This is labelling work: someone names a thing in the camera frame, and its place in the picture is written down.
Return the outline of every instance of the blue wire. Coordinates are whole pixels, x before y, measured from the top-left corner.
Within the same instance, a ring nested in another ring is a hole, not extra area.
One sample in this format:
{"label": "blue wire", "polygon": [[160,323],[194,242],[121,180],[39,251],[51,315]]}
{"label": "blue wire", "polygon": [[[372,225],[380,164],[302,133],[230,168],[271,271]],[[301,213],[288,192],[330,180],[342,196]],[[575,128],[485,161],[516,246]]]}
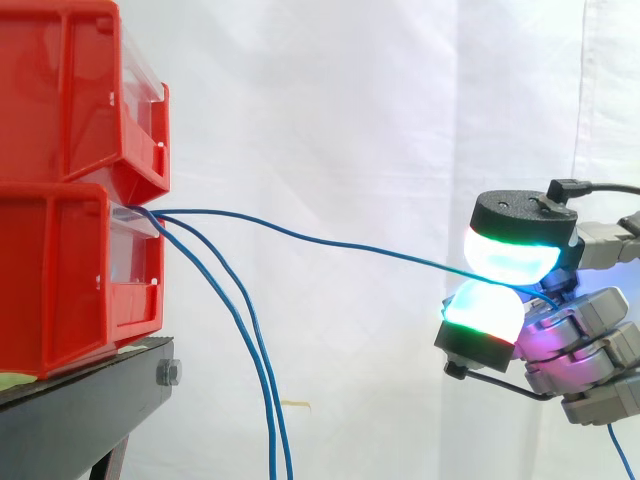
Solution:
{"label": "blue wire", "polygon": [[273,403],[276,409],[276,415],[278,417],[278,427],[280,428],[280,437],[282,439],[282,448],[284,450],[284,459],[285,464],[287,466],[287,479],[293,480],[293,462],[291,461],[291,449],[289,447],[289,439],[287,437],[287,427],[284,422],[284,415],[282,413],[282,405],[280,404],[280,395],[278,394],[278,387],[276,385],[276,377],[273,372],[273,368],[271,366],[271,361],[269,360],[269,355],[267,354],[267,347],[264,344],[264,339],[262,338],[262,333],[260,332],[260,324],[258,322],[258,316],[253,307],[253,302],[251,301],[251,297],[249,296],[249,292],[245,288],[242,281],[238,278],[236,273],[233,271],[231,266],[227,263],[220,250],[218,250],[207,237],[205,237],[202,233],[196,230],[189,224],[181,222],[173,217],[169,217],[167,215],[156,215],[156,218],[160,220],[164,220],[165,222],[173,223],[198,237],[202,243],[204,243],[211,252],[217,257],[220,261],[226,272],[233,279],[235,284],[242,292],[242,296],[244,297],[244,301],[247,304],[247,308],[249,309],[249,314],[251,315],[251,322],[253,323],[253,331],[256,335],[256,340],[258,341],[258,348],[260,349],[260,353],[262,354],[262,360],[264,361],[265,369],[267,370],[267,375],[269,376],[269,384],[271,385],[271,393],[273,394]]}
{"label": "blue wire", "polygon": [[480,275],[476,275],[475,273],[465,272],[464,270],[459,270],[457,268],[448,267],[446,265],[442,265],[440,263],[433,262],[431,260],[426,260],[419,257],[414,257],[412,255],[406,255],[404,253],[394,252],[392,250],[385,250],[383,248],[372,247],[369,245],[361,245],[359,243],[345,243],[345,242],[335,242],[333,240],[324,240],[321,238],[310,237],[308,235],[303,235],[301,233],[294,232],[292,230],[288,230],[284,227],[280,227],[271,222],[267,222],[266,220],[261,220],[256,217],[252,217],[250,215],[244,215],[242,213],[235,212],[227,212],[225,210],[208,210],[208,209],[199,209],[199,208],[174,208],[174,209],[162,209],[162,210],[153,210],[151,213],[154,215],[220,215],[223,217],[232,217],[239,218],[242,220],[247,220],[249,222],[257,223],[258,225],[262,225],[263,227],[270,228],[277,232],[283,233],[285,235],[289,235],[290,237],[297,238],[299,240],[304,240],[306,242],[317,243],[320,245],[328,245],[330,247],[339,247],[339,248],[348,248],[352,250],[363,250],[366,252],[377,253],[380,255],[386,255],[389,257],[399,258],[400,260],[406,260],[409,262],[419,263],[422,265],[426,265],[428,267],[437,268],[439,270],[444,270],[445,272],[454,273],[456,275],[461,275],[463,277],[471,278],[473,280],[478,280],[480,282],[490,283],[492,285],[500,285],[503,287],[511,288],[517,292],[524,293],[526,295],[530,295],[535,298],[539,298],[540,300],[544,300],[547,302],[551,308],[554,310],[558,310],[559,307],[552,299],[547,297],[546,295],[536,292],[535,290],[531,290],[528,288],[520,287],[517,285],[510,285],[508,283],[497,282],[495,280],[490,280],[488,278],[482,277]]}
{"label": "blue wire", "polygon": [[622,447],[618,443],[616,434],[613,433],[613,425],[611,424],[607,425],[607,429],[609,430],[609,436],[611,437],[611,441],[613,442],[613,445],[616,447],[616,450],[618,451],[618,455],[620,455],[620,460],[622,460],[624,469],[627,471],[627,475],[629,475],[629,480],[636,480],[636,477],[633,475],[633,471],[631,470],[631,465],[629,465],[629,462],[627,461],[627,457],[622,451]]}
{"label": "blue wire", "polygon": [[198,259],[198,257],[187,248],[180,240],[174,237],[167,229],[165,229],[156,218],[149,212],[148,210],[138,207],[131,206],[129,207],[132,210],[140,212],[145,217],[149,219],[149,221],[153,224],[153,226],[167,239],[169,240],[178,250],[180,250],[191,262],[200,270],[200,273],[207,279],[209,284],[216,291],[218,296],[222,299],[225,306],[233,315],[233,319],[236,322],[236,326],[242,335],[242,339],[244,340],[249,353],[251,354],[251,358],[256,367],[256,372],[258,373],[258,378],[260,379],[260,386],[262,387],[262,396],[264,397],[264,406],[267,416],[267,426],[269,430],[269,479],[276,480],[277,479],[277,451],[276,451],[276,425],[275,419],[273,417],[273,406],[271,404],[271,391],[269,389],[269,383],[267,381],[267,377],[265,376],[264,369],[262,367],[262,362],[260,360],[260,355],[258,354],[256,347],[253,345],[253,341],[251,340],[251,336],[247,331],[244,323],[242,322],[242,318],[238,313],[235,305],[227,294],[224,292],[222,287],[216,282],[213,278],[207,267]]}

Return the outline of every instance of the black cable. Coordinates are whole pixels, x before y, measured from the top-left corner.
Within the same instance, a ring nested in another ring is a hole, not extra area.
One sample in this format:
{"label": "black cable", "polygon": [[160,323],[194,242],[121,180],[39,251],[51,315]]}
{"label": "black cable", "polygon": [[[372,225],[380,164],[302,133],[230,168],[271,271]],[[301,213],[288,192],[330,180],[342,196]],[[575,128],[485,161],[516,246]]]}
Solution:
{"label": "black cable", "polygon": [[633,195],[640,195],[640,187],[634,187],[633,185],[620,185],[618,183],[592,183],[592,192],[620,192],[631,193]]}
{"label": "black cable", "polygon": [[640,195],[640,187],[618,183],[591,183],[575,179],[551,180],[547,190],[547,198],[566,205],[572,198],[584,197],[593,192],[620,192]]}
{"label": "black cable", "polygon": [[467,377],[475,378],[476,380],[480,380],[481,382],[490,383],[491,385],[496,385],[498,387],[505,388],[511,392],[519,393],[520,395],[524,395],[527,398],[531,398],[532,400],[537,400],[539,402],[546,402],[547,400],[551,400],[554,398],[552,395],[544,395],[538,394],[535,392],[531,392],[524,388],[520,388],[511,383],[505,382],[503,380],[498,380],[497,378],[490,377],[488,375],[483,375],[482,373],[474,372],[473,370],[467,370]]}

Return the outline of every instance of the screw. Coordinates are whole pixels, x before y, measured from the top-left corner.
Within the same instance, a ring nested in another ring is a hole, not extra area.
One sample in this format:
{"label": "screw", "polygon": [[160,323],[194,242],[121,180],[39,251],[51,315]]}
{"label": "screw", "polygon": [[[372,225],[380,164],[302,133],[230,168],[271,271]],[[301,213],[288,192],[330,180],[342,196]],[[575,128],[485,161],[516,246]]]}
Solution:
{"label": "screw", "polygon": [[180,360],[160,360],[156,381],[164,387],[175,387],[182,378],[182,362]]}

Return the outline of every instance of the white backdrop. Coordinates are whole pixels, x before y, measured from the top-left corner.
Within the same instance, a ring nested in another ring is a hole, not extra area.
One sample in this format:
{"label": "white backdrop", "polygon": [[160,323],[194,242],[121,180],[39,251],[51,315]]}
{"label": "white backdrop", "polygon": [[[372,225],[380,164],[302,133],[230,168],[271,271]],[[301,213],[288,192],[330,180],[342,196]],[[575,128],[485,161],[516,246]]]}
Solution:
{"label": "white backdrop", "polygon": [[[640,183],[633,2],[590,2],[583,68],[583,0],[119,3],[172,93],[172,192],[157,206],[230,209],[464,267],[482,191],[571,175]],[[640,208],[615,194],[579,205],[603,221]],[[281,397],[311,405],[285,407],[298,479],[623,478],[606,430],[569,425],[559,402],[444,378],[432,344],[459,279],[238,220],[189,221],[252,294]],[[199,273],[167,250],[162,333],[184,377],[132,435],[123,479],[266,478],[249,355]],[[633,298],[639,271],[590,281]],[[524,385],[522,371],[508,378]],[[640,469],[638,426],[616,429]]]}

